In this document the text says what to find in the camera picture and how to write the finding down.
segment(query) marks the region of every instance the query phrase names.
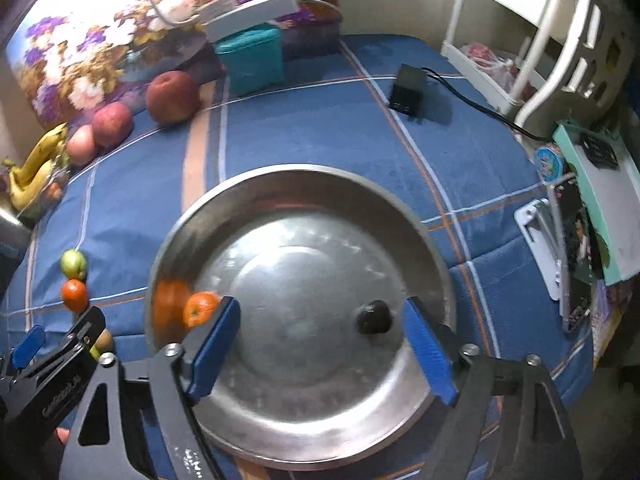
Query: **bunch of bananas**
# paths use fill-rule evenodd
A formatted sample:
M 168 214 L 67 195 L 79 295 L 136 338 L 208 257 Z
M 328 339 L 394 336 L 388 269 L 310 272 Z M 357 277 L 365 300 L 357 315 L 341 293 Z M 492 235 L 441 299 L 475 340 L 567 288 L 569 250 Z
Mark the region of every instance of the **bunch of bananas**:
M 2 162 L 9 168 L 9 196 L 16 210 L 27 207 L 47 184 L 54 160 L 64 149 L 66 133 L 66 123 L 46 133 L 21 168 L 8 158 Z

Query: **wall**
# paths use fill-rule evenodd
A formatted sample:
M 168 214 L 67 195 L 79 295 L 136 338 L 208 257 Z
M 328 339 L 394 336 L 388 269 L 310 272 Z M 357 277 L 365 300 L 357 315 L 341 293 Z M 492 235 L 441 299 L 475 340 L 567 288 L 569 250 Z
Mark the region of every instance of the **wall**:
M 0 56 L 0 160 L 21 164 L 44 133 L 9 63 Z
M 454 0 L 339 0 L 345 34 L 388 32 L 421 38 L 440 50 Z M 492 0 L 465 0 L 455 43 L 480 41 L 517 53 L 535 34 L 525 20 Z

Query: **floral wall covering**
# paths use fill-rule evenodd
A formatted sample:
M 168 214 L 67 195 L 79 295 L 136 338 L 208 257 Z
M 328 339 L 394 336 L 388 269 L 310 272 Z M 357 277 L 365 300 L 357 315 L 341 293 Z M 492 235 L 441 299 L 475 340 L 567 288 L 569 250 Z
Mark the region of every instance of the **floral wall covering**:
M 179 21 L 211 0 L 156 1 Z M 295 57 L 304 56 L 305 49 L 313 54 L 318 44 L 337 36 L 340 16 L 310 4 L 276 21 L 286 57 Z M 222 73 L 197 26 L 169 28 L 147 0 L 38 0 L 6 55 L 46 128 L 63 121 L 87 122 L 113 100 L 140 107 L 153 77 L 176 67 L 189 70 L 190 60 L 201 60 L 191 70 L 199 82 Z

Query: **metal basin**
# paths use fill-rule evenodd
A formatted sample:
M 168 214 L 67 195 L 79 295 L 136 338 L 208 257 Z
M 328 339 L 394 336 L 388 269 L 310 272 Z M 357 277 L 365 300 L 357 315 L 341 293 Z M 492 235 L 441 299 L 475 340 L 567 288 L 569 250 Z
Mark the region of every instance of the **metal basin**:
M 196 290 L 235 296 L 242 309 L 196 418 L 217 446 L 282 469 L 354 462 L 428 407 L 399 319 L 405 297 L 455 324 L 449 273 L 418 219 L 369 180 L 322 166 L 239 175 L 180 218 L 146 296 L 152 351 L 184 337 L 181 308 Z M 356 317 L 374 300 L 388 304 L 394 322 L 363 335 Z

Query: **blue gripper pad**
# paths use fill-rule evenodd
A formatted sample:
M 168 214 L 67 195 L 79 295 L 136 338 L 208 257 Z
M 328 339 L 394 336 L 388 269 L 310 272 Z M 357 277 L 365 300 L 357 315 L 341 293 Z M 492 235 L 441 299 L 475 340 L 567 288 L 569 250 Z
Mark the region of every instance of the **blue gripper pad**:
M 215 328 L 193 360 L 193 375 L 186 393 L 192 402 L 208 396 L 218 378 L 231 343 L 240 329 L 240 304 L 230 298 Z
M 17 370 L 26 368 L 29 362 L 36 357 L 38 350 L 44 345 L 45 339 L 46 335 L 43 327 L 34 325 L 15 346 L 11 354 L 11 366 Z
M 411 300 L 404 300 L 402 323 L 431 392 L 450 406 L 458 396 L 451 359 Z

